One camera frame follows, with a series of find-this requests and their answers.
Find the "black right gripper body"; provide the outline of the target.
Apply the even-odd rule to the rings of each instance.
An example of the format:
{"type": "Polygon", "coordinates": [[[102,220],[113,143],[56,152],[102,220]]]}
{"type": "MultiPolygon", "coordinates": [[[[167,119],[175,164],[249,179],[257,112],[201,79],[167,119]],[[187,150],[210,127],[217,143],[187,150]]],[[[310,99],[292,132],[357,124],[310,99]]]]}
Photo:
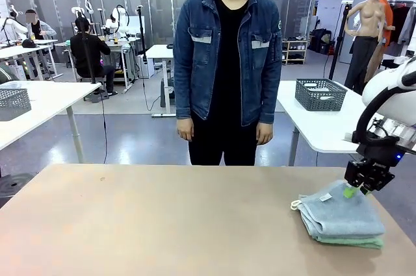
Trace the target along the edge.
{"type": "Polygon", "coordinates": [[[406,149],[399,146],[398,141],[398,137],[371,139],[360,143],[357,152],[377,164],[395,167],[406,154],[406,149]]]}

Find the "person's left hand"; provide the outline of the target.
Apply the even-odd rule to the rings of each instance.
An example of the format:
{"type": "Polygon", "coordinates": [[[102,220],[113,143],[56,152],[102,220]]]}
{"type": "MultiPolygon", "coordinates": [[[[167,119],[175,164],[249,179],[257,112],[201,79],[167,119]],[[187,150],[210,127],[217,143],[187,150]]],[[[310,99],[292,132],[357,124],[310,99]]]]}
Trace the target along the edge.
{"type": "Polygon", "coordinates": [[[257,145],[265,145],[273,139],[273,124],[259,122],[256,127],[257,145]]]}

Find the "person's right hand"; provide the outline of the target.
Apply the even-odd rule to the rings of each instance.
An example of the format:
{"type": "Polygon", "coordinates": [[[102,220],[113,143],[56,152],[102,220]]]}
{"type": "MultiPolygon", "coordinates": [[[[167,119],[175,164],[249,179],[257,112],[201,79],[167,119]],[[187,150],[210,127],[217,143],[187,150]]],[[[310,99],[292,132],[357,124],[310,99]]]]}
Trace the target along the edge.
{"type": "Polygon", "coordinates": [[[194,136],[193,120],[191,118],[178,119],[177,120],[177,133],[182,139],[188,142],[191,142],[194,136]]]}

